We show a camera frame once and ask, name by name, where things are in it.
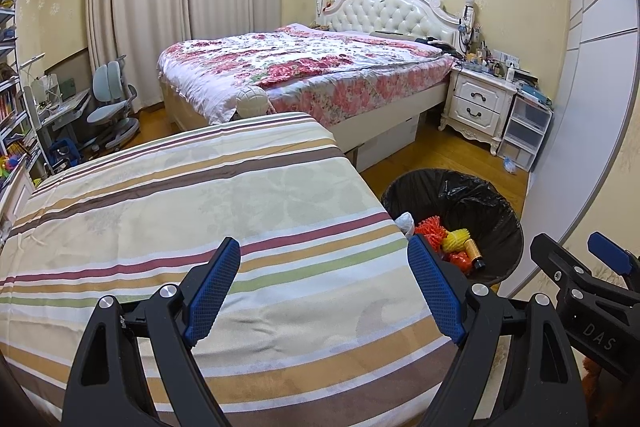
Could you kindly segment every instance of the plastic bag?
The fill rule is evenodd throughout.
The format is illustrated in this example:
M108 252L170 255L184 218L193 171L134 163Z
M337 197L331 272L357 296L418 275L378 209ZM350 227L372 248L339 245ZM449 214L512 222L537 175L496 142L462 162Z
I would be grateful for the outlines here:
M398 219L396 219L396 225L400 229L400 232L404 233L404 237L407 239L411 239L414 236L415 232L415 223L414 218L411 217L411 214L405 212Z
M505 158L504 162L502 162L504 166L504 170L506 170L509 174L515 174L518 169L517 165L510 158Z
M480 178L445 169L421 169L400 176L380 199L392 219L408 212L416 223L440 216L447 230L468 229L486 268L468 279L494 285L515 270L522 257L520 221L495 187Z

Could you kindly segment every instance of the white ball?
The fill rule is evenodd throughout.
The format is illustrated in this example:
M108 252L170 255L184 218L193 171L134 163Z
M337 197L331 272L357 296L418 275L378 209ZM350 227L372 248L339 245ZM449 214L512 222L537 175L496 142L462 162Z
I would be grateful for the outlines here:
M236 111L241 118L263 116L269 112L269 95L258 86L246 86L236 94Z

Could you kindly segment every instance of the white bed frame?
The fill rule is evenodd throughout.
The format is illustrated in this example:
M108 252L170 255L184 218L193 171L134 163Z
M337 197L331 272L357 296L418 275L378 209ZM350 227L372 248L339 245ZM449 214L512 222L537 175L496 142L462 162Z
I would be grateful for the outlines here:
M334 0L331 6L318 0L316 22L330 31L395 32L411 37L436 37L457 50L460 47L460 19L445 12L440 0ZM467 26L473 25L474 0L465 0ZM204 117L161 78L164 105L168 117L182 130L202 127ZM368 140L392 129L444 102L447 83L441 83L402 100L354 116L329 130L343 152L349 152Z
M475 0L465 0L465 24L473 27ZM394 32L436 37L465 54L460 43L460 18L443 10L441 0L317 0L316 22L330 31Z

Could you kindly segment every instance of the bed mattress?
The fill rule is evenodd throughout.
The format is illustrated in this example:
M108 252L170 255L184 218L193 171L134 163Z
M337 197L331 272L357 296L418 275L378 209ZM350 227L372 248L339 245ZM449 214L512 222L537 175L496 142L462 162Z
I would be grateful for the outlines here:
M159 73L209 124L233 117L244 86L263 87L277 112L325 127L442 82L455 59L418 42L338 34L292 24L273 33L179 42Z
M34 192L0 255L0 349L28 396L60 418L97 299L179 283L227 235L239 273L193 353L234 427L399 426L425 410L456 348L404 236L302 113L156 140ZM140 349L176 425L148 341Z

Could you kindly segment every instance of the striped bedsheet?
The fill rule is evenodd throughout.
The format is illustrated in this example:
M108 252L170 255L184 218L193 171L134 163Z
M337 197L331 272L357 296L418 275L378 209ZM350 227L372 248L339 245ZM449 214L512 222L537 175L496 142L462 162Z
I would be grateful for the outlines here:
M240 270L193 353L234 427L398 426L426 409L455 349L402 233L302 113L157 140L34 192L0 255L0 349L28 396L60 418L97 299L179 283L227 235ZM148 341L141 352L177 425Z

